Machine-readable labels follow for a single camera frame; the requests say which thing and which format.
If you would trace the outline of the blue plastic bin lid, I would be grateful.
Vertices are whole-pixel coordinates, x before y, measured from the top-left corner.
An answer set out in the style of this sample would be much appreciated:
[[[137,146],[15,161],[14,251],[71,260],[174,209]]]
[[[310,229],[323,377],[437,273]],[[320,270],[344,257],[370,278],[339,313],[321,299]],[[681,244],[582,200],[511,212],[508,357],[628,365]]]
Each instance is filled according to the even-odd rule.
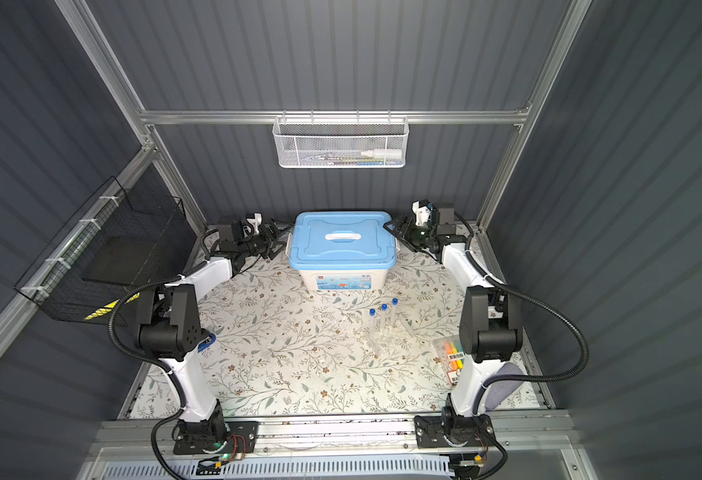
[[[397,261],[397,240],[384,211],[303,212],[296,218],[289,252],[296,270],[388,270]]]

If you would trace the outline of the white plastic storage bin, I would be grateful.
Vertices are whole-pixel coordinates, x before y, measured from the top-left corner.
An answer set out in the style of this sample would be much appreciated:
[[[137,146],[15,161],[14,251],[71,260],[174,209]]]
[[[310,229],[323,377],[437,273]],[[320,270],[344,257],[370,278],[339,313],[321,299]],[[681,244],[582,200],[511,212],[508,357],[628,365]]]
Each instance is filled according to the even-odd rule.
[[[289,266],[310,290],[380,290],[397,263],[398,244],[388,233],[331,230],[288,237]]]

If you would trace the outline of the blue capped test tube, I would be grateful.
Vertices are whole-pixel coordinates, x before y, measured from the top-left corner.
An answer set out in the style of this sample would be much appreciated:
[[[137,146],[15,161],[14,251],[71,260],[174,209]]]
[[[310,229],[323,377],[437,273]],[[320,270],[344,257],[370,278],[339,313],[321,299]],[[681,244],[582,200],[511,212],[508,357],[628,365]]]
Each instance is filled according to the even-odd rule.
[[[391,328],[392,332],[395,332],[399,328],[398,304],[399,304],[399,301],[397,298],[393,298],[390,302],[389,318],[390,318],[390,328]]]
[[[391,335],[391,308],[387,303],[381,305],[379,310],[380,324],[381,324],[381,338],[388,340]]]
[[[379,342],[379,327],[378,314],[375,308],[369,309],[368,317],[368,327],[367,327],[367,339],[370,344],[370,348],[376,355],[380,353],[380,342]]]

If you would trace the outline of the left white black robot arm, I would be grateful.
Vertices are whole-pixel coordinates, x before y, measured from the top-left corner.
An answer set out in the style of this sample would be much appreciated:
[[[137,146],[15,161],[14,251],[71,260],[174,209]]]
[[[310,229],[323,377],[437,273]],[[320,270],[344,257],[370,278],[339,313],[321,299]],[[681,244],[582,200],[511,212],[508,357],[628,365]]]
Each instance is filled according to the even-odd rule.
[[[179,404],[171,419],[175,454],[229,454],[246,448],[242,437],[226,425],[220,402],[202,372],[201,352],[216,335],[201,326],[198,301],[244,273],[248,259],[278,256],[286,247],[282,237],[291,227],[258,213],[229,216],[203,235],[197,265],[129,296],[136,305],[135,348],[163,371]]]

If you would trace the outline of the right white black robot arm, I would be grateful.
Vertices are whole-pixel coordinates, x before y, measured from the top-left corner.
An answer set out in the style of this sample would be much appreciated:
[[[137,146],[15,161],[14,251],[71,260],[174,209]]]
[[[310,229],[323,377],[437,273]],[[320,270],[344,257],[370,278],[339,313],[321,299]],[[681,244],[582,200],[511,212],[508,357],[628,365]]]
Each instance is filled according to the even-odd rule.
[[[523,345],[520,302],[499,288],[500,281],[473,255],[474,232],[453,205],[416,201],[411,214],[387,221],[384,229],[410,251],[436,260],[464,289],[458,327],[463,367],[447,396],[440,425],[429,435],[436,443],[482,443],[490,427],[476,426],[474,419],[502,406],[522,385],[519,380],[489,383],[522,372],[512,362]]]

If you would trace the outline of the white bottle in basket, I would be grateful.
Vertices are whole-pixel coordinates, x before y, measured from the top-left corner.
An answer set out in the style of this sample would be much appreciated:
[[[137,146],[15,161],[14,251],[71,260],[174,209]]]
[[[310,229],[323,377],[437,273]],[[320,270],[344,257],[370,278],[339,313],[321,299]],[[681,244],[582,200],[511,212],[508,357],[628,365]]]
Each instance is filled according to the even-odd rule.
[[[402,149],[372,149],[360,152],[362,158],[369,158],[381,162],[400,161],[404,157]]]

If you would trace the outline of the clear plastic well plate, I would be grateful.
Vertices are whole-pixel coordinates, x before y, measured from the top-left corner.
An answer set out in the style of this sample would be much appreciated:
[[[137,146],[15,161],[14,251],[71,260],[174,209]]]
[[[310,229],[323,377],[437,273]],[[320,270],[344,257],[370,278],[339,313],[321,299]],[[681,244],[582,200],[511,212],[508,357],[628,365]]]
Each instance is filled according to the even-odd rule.
[[[377,311],[378,314],[378,322],[380,324],[380,315],[379,311]],[[376,355],[373,350],[370,348],[369,341],[367,339],[367,327],[368,327],[368,317],[366,317],[364,326],[362,329],[362,339],[366,342],[366,346],[371,350],[372,355],[377,358],[382,358],[383,356],[389,355],[389,354],[397,354],[400,350],[408,350],[409,348],[414,347],[418,340],[415,334],[414,328],[403,318],[399,317],[399,328],[395,331],[391,331],[390,338],[388,340],[384,340],[381,338],[381,324],[379,327],[379,342],[380,342],[380,353],[379,355]]]

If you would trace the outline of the floral patterned table mat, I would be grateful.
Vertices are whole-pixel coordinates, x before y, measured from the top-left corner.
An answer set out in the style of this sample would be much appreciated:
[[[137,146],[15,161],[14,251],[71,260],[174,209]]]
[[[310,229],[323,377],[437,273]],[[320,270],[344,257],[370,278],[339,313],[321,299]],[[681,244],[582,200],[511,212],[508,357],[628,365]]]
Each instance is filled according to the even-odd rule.
[[[377,358],[362,329],[393,298],[418,342]],[[254,262],[200,301],[217,337],[202,372],[230,417],[438,410],[451,385],[432,342],[457,333],[463,299],[446,268],[407,249],[370,292],[311,291],[285,256]]]

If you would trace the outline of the blue stapler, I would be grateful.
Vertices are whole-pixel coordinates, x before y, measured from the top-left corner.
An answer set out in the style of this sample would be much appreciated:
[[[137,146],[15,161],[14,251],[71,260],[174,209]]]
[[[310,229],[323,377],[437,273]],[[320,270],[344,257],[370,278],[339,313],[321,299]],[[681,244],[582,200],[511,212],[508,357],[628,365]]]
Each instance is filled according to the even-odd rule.
[[[207,348],[212,346],[215,342],[216,342],[216,335],[210,333],[206,339],[204,339],[203,341],[201,341],[198,344],[198,346],[197,346],[198,352],[201,353],[201,352],[205,351]]]

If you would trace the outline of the pack of coloured markers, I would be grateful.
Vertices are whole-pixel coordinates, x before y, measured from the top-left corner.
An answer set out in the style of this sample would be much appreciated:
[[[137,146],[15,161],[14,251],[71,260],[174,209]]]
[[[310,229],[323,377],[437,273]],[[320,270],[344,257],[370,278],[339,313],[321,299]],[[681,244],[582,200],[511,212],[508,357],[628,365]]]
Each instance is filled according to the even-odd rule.
[[[457,335],[442,337],[434,340],[432,346],[451,386],[458,383],[463,369],[465,353]]]

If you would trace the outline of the grey cloth roll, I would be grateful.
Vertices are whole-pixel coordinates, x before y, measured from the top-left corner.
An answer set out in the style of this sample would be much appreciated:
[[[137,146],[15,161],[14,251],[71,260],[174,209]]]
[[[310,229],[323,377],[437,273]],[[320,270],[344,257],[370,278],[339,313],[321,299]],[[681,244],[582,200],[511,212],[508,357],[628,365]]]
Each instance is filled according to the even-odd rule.
[[[497,376],[522,376],[523,371],[515,363],[506,362],[496,372]],[[510,397],[520,386],[521,380],[502,380],[489,386],[484,395],[486,411],[496,410],[500,404]]]

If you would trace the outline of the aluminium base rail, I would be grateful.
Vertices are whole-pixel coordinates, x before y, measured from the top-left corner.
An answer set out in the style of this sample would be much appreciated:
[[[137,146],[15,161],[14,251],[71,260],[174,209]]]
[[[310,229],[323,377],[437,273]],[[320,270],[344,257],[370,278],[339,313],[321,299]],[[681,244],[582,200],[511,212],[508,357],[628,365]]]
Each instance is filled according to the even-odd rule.
[[[511,451],[566,450],[583,447],[565,410],[511,410],[490,414],[497,441]],[[359,414],[255,417],[254,450],[246,459],[298,455],[421,453],[425,434],[413,414]],[[104,422],[86,454],[97,460],[153,460],[149,444],[152,420]]]

